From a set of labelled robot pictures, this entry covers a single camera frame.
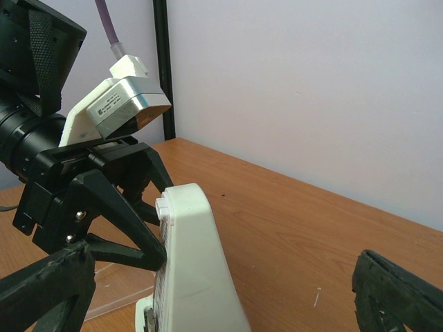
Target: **screw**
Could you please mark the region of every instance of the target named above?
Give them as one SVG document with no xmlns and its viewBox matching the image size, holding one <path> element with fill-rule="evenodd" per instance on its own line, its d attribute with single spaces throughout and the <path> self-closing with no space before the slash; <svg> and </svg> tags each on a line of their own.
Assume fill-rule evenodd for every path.
<svg viewBox="0 0 443 332">
<path fill-rule="evenodd" d="M 73 237 L 72 235 L 68 235 L 68 236 L 66 237 L 66 243 L 71 243 L 72 240 L 74 240 L 74 237 Z"/>
<path fill-rule="evenodd" d="M 77 220 L 82 220 L 87 215 L 86 211 L 79 211 L 75 214 Z"/>
</svg>

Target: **wooden table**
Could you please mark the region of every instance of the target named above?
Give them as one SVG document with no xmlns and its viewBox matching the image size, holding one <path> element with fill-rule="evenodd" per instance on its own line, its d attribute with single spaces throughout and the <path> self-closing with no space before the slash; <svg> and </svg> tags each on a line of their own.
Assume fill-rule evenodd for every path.
<svg viewBox="0 0 443 332">
<path fill-rule="evenodd" d="M 155 148 L 176 184 L 198 183 L 208 196 L 253 331 L 358 331 L 351 277 L 367 248 L 443 288 L 442 232 L 182 139 Z M 21 191 L 0 192 L 1 204 Z M 3 276 L 43 253 L 11 226 L 13 212 L 0 217 Z M 133 331 L 134 308 L 83 331 Z"/>
</svg>

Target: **table surface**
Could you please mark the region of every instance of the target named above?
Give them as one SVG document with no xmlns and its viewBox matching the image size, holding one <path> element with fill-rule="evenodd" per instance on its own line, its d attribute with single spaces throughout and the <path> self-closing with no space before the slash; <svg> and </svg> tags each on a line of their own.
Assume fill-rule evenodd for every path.
<svg viewBox="0 0 443 332">
<path fill-rule="evenodd" d="M 351 278 L 365 249 L 443 288 L 443 232 L 183 139 L 154 148 L 176 185 L 198 183 L 206 193 L 253 331 L 358 331 Z M 22 190 L 0 192 L 1 204 Z M 144 198 L 158 195 L 148 189 Z M 0 277 L 44 256 L 13 216 L 0 215 Z M 134 309 L 82 331 L 133 331 Z"/>
</svg>

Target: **purple cable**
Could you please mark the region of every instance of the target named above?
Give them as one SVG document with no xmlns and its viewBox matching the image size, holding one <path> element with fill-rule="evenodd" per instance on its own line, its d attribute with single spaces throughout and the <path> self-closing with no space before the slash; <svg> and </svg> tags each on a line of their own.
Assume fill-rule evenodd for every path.
<svg viewBox="0 0 443 332">
<path fill-rule="evenodd" d="M 109 15 L 108 7 L 106 6 L 106 0 L 96 0 L 98 14 L 102 20 L 103 28 L 105 28 L 106 36 L 108 37 L 111 49 L 117 59 L 120 59 L 126 54 L 123 45 L 118 40 L 116 30 L 112 24 L 111 16 Z"/>
</svg>

